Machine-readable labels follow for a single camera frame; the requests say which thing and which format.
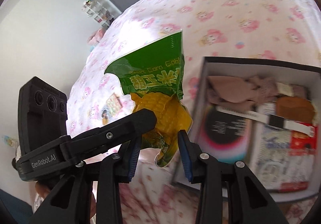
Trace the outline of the green yellow corn snack bag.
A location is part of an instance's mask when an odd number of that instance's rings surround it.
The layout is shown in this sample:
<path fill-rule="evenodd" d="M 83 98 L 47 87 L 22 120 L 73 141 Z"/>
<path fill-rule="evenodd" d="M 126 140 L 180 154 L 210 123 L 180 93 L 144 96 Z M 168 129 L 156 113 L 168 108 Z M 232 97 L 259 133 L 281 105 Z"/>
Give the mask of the green yellow corn snack bag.
<path fill-rule="evenodd" d="M 177 134 L 189 131 L 192 117 L 182 104 L 184 54 L 182 31 L 166 35 L 111 62 L 105 72 L 115 75 L 124 95 L 134 102 L 133 111 L 154 112 L 157 123 L 143 135 L 142 147 L 159 149 L 155 163 L 167 166 L 177 149 Z"/>

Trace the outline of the white blue patterned booklet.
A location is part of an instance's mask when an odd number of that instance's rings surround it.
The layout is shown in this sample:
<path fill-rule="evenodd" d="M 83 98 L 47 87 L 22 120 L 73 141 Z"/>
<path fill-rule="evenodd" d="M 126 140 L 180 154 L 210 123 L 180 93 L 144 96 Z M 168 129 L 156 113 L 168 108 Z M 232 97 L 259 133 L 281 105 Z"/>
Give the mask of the white blue patterned booklet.
<path fill-rule="evenodd" d="M 278 191 L 280 187 L 286 149 L 290 148 L 290 133 L 262 123 L 255 126 L 250 169 L 267 190 Z"/>

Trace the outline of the black pink booklet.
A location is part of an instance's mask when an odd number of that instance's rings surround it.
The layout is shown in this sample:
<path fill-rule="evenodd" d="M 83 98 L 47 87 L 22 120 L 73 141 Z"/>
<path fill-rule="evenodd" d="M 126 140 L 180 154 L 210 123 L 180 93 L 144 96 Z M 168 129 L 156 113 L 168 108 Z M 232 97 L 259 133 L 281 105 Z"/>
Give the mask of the black pink booklet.
<path fill-rule="evenodd" d="M 222 113 L 209 104 L 201 121 L 195 142 L 201 150 L 218 161 L 233 164 L 244 160 L 252 131 L 250 119 Z"/>

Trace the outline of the small colourful card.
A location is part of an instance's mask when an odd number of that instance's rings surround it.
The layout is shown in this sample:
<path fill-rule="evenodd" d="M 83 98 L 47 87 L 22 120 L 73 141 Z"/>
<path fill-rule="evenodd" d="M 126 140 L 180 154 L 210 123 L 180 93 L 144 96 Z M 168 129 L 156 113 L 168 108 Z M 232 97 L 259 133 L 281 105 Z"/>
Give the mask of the small colourful card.
<path fill-rule="evenodd" d="M 113 117 L 118 115 L 121 109 L 122 104 L 119 97 L 115 93 L 111 94 L 102 108 L 101 117 L 103 126 L 107 125 Z"/>

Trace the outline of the red magazine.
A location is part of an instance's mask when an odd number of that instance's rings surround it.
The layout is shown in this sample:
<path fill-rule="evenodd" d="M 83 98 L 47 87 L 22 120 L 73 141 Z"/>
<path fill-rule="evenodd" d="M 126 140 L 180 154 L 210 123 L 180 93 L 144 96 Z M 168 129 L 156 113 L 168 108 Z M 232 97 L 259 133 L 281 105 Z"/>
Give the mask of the red magazine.
<path fill-rule="evenodd" d="M 317 154 L 318 126 L 311 126 L 314 136 L 310 137 L 297 131 L 290 133 L 290 148 L 286 149 L 279 192 L 288 193 L 306 190 L 310 184 L 314 161 Z"/>

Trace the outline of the white smartwatch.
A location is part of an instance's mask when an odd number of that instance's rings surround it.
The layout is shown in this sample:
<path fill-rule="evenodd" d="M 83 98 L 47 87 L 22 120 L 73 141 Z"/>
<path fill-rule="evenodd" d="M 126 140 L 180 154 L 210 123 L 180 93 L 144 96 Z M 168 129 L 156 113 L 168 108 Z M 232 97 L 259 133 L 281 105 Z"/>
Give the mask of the white smartwatch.
<path fill-rule="evenodd" d="M 261 113 L 255 112 L 255 111 L 246 111 L 244 113 L 240 113 L 240 112 L 233 111 L 233 110 L 221 107 L 221 106 L 217 106 L 216 110 L 221 113 L 254 120 L 259 123 L 263 123 L 263 124 L 267 125 L 268 127 L 274 128 L 276 130 L 296 131 L 296 132 L 303 133 L 309 137 L 314 137 L 314 134 L 316 132 L 313 126 L 306 126 L 304 124 L 297 123 L 297 122 L 291 121 L 291 120 L 287 120 L 287 119 L 277 116 L 277 115 L 272 115 L 272 114 L 265 115 L 265 114 L 261 114 Z"/>

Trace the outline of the black white cardboard box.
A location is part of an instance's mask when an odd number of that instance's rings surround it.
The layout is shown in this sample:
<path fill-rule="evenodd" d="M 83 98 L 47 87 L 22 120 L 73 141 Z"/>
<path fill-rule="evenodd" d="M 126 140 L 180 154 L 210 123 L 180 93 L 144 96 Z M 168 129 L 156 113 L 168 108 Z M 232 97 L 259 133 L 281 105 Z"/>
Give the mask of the black white cardboard box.
<path fill-rule="evenodd" d="M 311 124 L 318 126 L 317 154 L 310 184 L 306 190 L 301 191 L 282 193 L 268 190 L 268 192 L 277 203 L 302 201 L 318 195 L 320 192 L 320 68 L 269 59 L 206 57 L 203 63 L 199 90 L 194 102 L 193 125 L 188 133 L 189 139 L 194 143 L 206 107 L 210 104 L 207 100 L 207 76 L 272 77 L 277 83 L 303 86 L 307 90 L 307 99 L 314 106 L 316 112 Z M 276 101 L 273 100 L 254 106 L 249 111 L 265 115 L 276 115 Z M 254 133 L 257 123 L 259 122 L 252 120 L 250 145 L 245 159 L 242 160 L 249 168 L 250 158 L 254 149 Z"/>

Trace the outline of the beige pink cloth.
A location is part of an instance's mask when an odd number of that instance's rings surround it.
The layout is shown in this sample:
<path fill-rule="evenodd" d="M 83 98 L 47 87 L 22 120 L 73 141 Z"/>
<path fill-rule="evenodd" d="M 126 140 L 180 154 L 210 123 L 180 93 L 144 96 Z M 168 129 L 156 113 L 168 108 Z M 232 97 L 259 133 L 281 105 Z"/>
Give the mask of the beige pink cloth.
<path fill-rule="evenodd" d="M 254 106 L 271 102 L 278 96 L 272 77 L 207 76 L 207 82 L 209 103 L 238 112 L 252 110 Z"/>

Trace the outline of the brown wooden comb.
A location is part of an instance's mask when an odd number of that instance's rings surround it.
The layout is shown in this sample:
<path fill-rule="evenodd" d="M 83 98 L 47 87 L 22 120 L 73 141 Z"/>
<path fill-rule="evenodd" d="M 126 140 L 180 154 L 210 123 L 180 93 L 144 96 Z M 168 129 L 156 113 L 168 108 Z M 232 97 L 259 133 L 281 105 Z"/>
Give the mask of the brown wooden comb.
<path fill-rule="evenodd" d="M 276 115 L 292 121 L 311 124 L 316 112 L 309 100 L 284 96 L 276 101 Z"/>

